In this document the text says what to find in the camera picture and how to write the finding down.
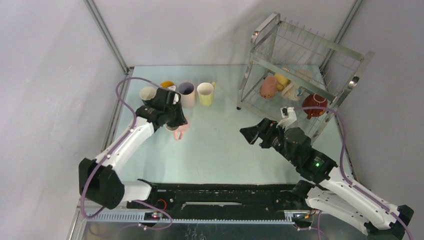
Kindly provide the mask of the pale pink cup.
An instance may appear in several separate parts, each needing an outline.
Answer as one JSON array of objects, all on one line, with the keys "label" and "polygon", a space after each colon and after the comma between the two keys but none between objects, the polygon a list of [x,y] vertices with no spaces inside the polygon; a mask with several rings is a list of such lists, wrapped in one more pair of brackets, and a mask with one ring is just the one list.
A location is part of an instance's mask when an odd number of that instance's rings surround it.
[{"label": "pale pink cup", "polygon": [[177,87],[178,93],[181,95],[181,105],[183,108],[191,109],[196,105],[195,85],[185,81]]}]

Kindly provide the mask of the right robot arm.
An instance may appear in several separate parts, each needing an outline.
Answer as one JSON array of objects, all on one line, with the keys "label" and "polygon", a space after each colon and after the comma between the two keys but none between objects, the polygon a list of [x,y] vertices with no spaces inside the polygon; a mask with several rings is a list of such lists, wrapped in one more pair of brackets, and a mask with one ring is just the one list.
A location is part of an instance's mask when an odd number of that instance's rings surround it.
[{"label": "right robot arm", "polygon": [[251,145],[261,139],[261,148],[274,149],[304,178],[290,196],[295,208],[323,211],[369,240],[401,240],[410,234],[406,230],[414,214],[410,207],[391,204],[342,173],[334,160],[312,147],[311,139],[299,127],[286,129],[264,118],[239,131]]}]

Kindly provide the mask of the salmon pink cup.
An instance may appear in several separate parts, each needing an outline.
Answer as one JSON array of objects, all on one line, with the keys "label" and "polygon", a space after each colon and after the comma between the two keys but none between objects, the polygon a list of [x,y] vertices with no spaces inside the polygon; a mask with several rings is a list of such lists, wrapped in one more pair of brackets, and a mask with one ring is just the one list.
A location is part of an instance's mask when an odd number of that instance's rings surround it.
[{"label": "salmon pink cup", "polygon": [[260,87],[259,94],[264,99],[272,99],[277,92],[277,79],[274,76],[267,76]]}]

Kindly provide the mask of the pink mug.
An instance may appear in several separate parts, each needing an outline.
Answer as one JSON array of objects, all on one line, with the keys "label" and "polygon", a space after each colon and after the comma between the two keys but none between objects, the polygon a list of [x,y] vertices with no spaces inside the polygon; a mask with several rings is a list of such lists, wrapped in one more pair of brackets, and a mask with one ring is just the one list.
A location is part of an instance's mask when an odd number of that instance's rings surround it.
[{"label": "pink mug", "polygon": [[185,119],[187,120],[187,124],[183,124],[181,126],[178,127],[170,127],[168,125],[165,125],[165,128],[169,131],[173,133],[173,138],[176,141],[179,141],[183,138],[184,133],[190,128],[191,123],[190,123],[190,119],[186,116]]}]

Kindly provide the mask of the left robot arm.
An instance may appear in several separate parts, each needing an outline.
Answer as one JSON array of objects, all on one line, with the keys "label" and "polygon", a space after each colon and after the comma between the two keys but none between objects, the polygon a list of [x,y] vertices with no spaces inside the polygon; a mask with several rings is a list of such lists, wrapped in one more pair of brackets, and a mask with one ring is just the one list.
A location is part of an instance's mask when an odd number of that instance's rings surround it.
[{"label": "left robot arm", "polygon": [[186,125],[181,94],[174,88],[157,88],[146,95],[144,104],[132,112],[133,120],[122,135],[94,159],[84,158],[78,165],[82,199],[114,209],[121,202],[138,200],[153,208],[158,194],[146,180],[123,181],[120,172],[135,151],[159,128]]}]

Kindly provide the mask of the blue patterned mug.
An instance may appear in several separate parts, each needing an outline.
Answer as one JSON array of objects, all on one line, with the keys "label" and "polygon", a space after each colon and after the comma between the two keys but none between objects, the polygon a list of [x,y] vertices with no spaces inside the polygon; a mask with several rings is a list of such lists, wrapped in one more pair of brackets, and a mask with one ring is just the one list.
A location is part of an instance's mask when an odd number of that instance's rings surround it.
[{"label": "blue patterned mug", "polygon": [[162,88],[169,88],[169,87],[175,86],[175,83],[172,81],[164,81],[160,84],[160,86]]}]

